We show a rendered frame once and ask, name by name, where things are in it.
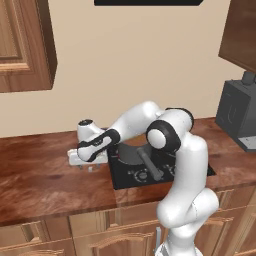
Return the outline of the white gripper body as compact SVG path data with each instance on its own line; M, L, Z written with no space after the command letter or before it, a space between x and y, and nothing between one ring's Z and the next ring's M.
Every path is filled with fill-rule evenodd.
M100 153L95 160L92 162L85 162L79 158L77 155L76 149L70 149L67 151L67 155L69 158L69 164L71 166L80 166L80 165L91 165L91 164L104 164L108 162L107 152L103 151Z

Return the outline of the grey saucepan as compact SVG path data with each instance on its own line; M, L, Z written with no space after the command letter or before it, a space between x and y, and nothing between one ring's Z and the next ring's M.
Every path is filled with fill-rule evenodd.
M152 178L159 181L163 172L158 170L151 160L152 147L146 143L144 145L132 146L125 143L118 145L119 159L128 165L144 164Z

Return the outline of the black hob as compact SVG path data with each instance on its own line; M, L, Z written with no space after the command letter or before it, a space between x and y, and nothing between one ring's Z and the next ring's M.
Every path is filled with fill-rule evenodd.
M162 178L159 181L155 181L144 164L128 165L123 163L119 159L118 145L107 149L108 164L115 190L166 183L174 180L174 176L169 172L169 166L175 166L176 158L174 155L152 148L151 160L157 169L163 172ZM147 172L146 180L140 180L138 178L139 172L143 170Z

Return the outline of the wooden drawer front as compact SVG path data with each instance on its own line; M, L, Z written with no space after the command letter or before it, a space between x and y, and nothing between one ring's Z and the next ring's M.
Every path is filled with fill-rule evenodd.
M109 231L156 220L157 202L72 215L69 217L74 237Z
M216 191L219 210L230 210L256 204L256 185Z
M0 227L0 248L67 239L71 231L67 217Z

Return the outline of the dark grey coffee machine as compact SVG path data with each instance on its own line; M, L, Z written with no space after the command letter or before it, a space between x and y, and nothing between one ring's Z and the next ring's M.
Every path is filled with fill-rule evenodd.
M216 124L245 152L256 152L256 74L245 71L241 80L227 80Z

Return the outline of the black extractor hood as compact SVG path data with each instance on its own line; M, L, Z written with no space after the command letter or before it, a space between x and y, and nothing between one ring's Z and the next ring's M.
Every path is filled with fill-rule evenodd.
M204 0L94 0L95 6L199 6Z

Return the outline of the wooden wall cupboard door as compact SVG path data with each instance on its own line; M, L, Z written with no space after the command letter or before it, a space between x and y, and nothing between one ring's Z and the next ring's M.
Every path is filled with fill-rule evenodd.
M51 90L56 70L49 0L0 0L0 93Z

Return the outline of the dark wooden wall cupboard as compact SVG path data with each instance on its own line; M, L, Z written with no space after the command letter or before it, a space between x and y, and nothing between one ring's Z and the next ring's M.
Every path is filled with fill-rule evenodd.
M256 0L231 0L219 56L256 73Z

